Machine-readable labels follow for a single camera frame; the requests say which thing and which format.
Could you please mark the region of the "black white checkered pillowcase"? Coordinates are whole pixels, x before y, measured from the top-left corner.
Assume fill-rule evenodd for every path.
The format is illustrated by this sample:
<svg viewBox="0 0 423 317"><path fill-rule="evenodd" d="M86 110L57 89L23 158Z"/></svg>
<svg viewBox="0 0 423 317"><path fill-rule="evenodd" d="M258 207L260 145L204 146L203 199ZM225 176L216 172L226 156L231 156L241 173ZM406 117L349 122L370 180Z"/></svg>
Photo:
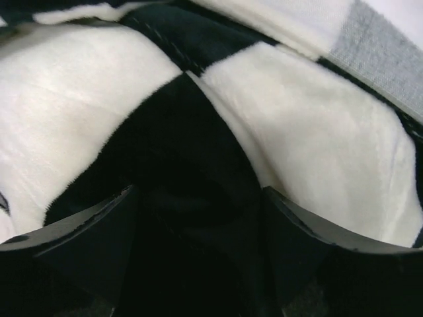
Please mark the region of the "black white checkered pillowcase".
<svg viewBox="0 0 423 317"><path fill-rule="evenodd" d="M354 5L333 39L195 1L1 2L1 245L138 191L116 306L283 316L262 191L422 250L422 47Z"/></svg>

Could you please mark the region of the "white pillow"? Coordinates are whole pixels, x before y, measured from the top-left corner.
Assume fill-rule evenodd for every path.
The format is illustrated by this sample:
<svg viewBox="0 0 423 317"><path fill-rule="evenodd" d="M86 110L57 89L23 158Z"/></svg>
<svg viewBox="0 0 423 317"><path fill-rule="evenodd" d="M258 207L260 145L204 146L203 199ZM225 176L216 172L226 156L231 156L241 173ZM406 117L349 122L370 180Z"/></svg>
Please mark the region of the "white pillow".
<svg viewBox="0 0 423 317"><path fill-rule="evenodd" d="M421 1L195 1L195 4L263 32L272 27L310 28L330 40L342 28L353 6L363 5L422 47Z"/></svg>

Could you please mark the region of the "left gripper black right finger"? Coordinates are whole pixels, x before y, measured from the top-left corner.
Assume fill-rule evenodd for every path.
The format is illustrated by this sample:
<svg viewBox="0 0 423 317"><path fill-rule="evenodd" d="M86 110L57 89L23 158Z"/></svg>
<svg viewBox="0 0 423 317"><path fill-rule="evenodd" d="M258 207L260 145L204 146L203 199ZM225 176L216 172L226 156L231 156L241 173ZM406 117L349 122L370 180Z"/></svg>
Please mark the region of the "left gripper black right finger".
<svg viewBox="0 0 423 317"><path fill-rule="evenodd" d="M262 191L267 246L278 300L312 279L329 316L421 316L422 250L373 240Z"/></svg>

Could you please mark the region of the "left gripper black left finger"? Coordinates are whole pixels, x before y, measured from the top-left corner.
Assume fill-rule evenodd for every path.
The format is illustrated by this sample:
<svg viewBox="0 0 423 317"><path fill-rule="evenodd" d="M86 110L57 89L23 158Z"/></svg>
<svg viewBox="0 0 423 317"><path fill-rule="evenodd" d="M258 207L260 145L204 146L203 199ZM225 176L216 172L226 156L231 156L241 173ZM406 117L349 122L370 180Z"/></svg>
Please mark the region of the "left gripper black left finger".
<svg viewBox="0 0 423 317"><path fill-rule="evenodd" d="M117 195L1 245L1 315L52 316L77 297L116 306L135 234L138 191Z"/></svg>

